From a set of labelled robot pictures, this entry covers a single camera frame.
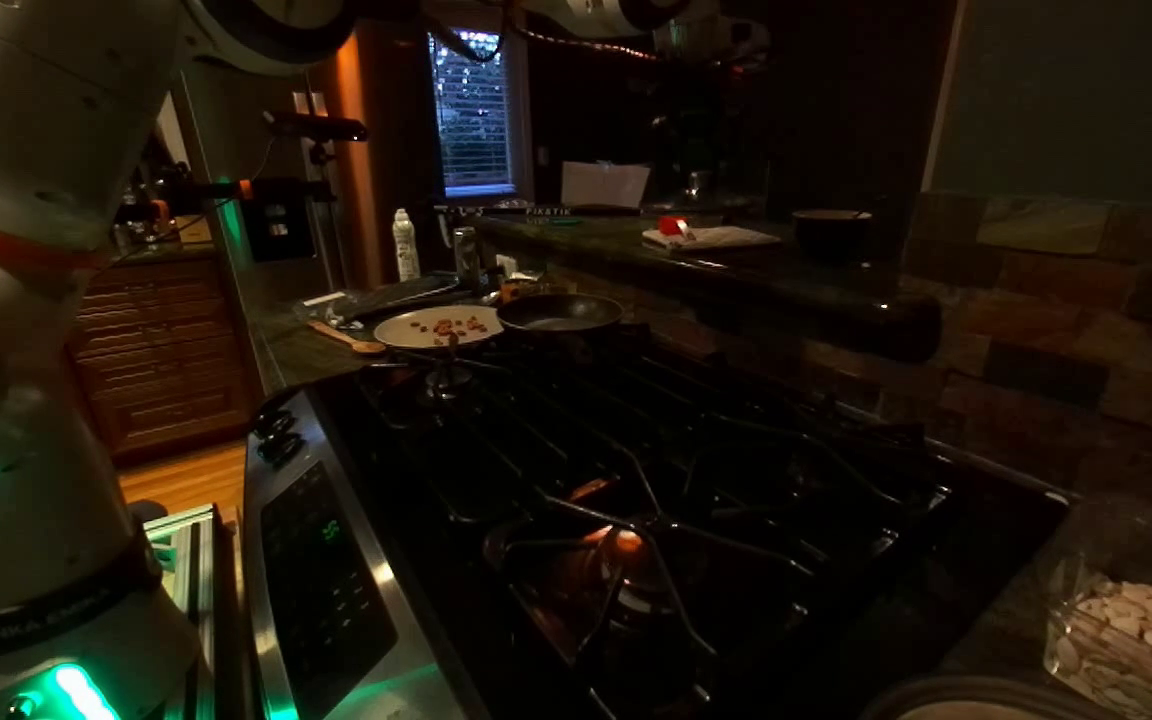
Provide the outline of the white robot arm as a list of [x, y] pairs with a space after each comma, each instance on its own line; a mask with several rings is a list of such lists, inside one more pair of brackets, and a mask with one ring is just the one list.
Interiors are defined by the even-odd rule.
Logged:
[[0, 720], [152, 720], [191, 620], [74, 406], [64, 340], [187, 61], [295, 71], [428, 0], [0, 0]]

